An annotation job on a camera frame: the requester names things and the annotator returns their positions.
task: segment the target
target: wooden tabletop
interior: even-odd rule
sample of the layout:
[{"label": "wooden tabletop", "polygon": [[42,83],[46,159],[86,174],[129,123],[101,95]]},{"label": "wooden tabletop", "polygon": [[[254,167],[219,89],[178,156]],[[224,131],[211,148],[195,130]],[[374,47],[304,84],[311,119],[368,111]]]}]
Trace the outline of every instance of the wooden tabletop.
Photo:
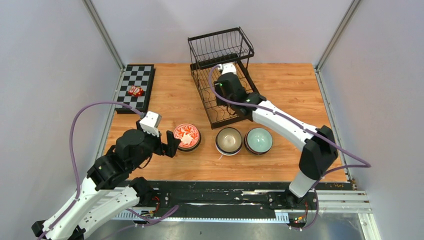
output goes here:
[{"label": "wooden tabletop", "polygon": [[[162,115],[159,130],[183,123],[195,125],[202,141],[192,152],[178,151],[174,158],[154,155],[144,169],[136,169],[130,179],[170,181],[265,181],[290,182],[299,171],[301,152],[288,140],[270,131],[271,150],[261,156],[248,153],[243,147],[234,156],[223,156],[215,147],[220,128],[211,129],[188,64],[155,64],[156,73],[149,111]],[[250,76],[260,91],[275,106],[302,122],[321,127],[330,126],[323,99],[311,64],[250,64]],[[135,114],[116,114],[110,127],[105,149],[128,130],[136,128]],[[244,136],[250,129],[263,127],[244,120],[231,124]],[[331,168],[341,166],[338,159]],[[344,171],[325,177],[328,182],[345,182]]]}]

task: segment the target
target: gray floor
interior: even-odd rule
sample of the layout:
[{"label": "gray floor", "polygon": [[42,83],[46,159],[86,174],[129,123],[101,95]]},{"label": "gray floor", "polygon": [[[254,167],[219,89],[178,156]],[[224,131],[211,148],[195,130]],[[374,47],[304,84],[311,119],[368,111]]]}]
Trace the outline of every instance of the gray floor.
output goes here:
[{"label": "gray floor", "polygon": [[[111,220],[88,240],[100,240],[131,221]],[[325,213],[313,227],[297,232],[278,223],[161,222],[146,227],[129,228],[108,240],[364,240],[360,221],[353,213]]]}]

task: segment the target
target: robotic arm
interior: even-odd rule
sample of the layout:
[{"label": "robotic arm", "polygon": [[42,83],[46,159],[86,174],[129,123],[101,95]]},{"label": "robotic arm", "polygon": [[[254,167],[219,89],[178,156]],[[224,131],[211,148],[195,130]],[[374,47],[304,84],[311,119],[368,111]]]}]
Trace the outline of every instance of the robotic arm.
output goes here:
[{"label": "robotic arm", "polygon": [[[162,143],[161,133],[157,129],[161,118],[159,114],[149,111],[136,122],[137,129],[127,130],[119,137],[116,145],[111,146],[88,170],[86,178],[82,181],[78,199],[74,193],[51,218],[32,225],[35,236],[39,237],[47,231],[44,239],[84,240],[125,209],[138,204],[147,205],[154,190],[143,177],[138,177],[109,201],[92,209],[100,199],[128,179],[130,173],[145,160],[150,160],[153,154],[170,158],[175,156],[181,140],[174,138],[171,131],[167,131],[167,144]],[[74,201],[71,210],[49,229],[56,217]]]},{"label": "robotic arm", "polygon": [[337,159],[338,152],[335,147],[313,134],[301,130],[292,121],[276,115],[275,112],[286,115],[294,122],[302,125],[305,129],[309,129],[334,142],[333,131],[325,125],[321,128],[317,128],[316,126],[297,120],[275,107],[270,101],[257,92],[247,93],[240,83],[236,67],[233,63],[219,65],[218,69],[221,72],[221,76],[219,76],[217,81],[213,84],[215,91],[220,96],[233,102],[267,107],[273,110],[273,112],[258,107],[229,104],[219,98],[216,99],[217,105],[229,105],[237,115],[247,117],[250,121],[272,129],[293,143],[297,149],[302,152],[299,161],[300,171],[290,183],[288,189],[284,192],[284,199],[282,199],[282,201],[286,202],[289,206],[295,208],[303,200],[314,183],[321,179],[327,169]]}]

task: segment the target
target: red object on chessboard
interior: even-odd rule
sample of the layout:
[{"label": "red object on chessboard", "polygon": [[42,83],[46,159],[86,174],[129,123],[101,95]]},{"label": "red object on chessboard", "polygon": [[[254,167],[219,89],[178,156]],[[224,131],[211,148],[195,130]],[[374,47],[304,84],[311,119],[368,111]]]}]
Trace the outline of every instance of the red object on chessboard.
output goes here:
[{"label": "red object on chessboard", "polygon": [[140,97],[143,94],[144,90],[140,86],[131,86],[128,93],[134,97]]}]

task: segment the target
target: dish rack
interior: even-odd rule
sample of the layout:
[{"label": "dish rack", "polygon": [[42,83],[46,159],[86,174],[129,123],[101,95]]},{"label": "dish rack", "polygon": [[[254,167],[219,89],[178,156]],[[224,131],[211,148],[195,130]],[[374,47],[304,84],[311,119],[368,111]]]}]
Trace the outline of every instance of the dish rack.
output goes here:
[{"label": "dish rack", "polygon": [[[202,100],[210,127],[221,128],[247,119],[247,117],[236,115],[229,106],[218,106],[208,81],[212,67],[218,64],[235,63],[241,85],[248,93],[259,93],[248,72],[249,59],[255,52],[242,28],[235,27],[189,37],[188,46],[191,56],[191,76]],[[220,72],[215,69],[212,82],[216,81],[220,75]]]}]

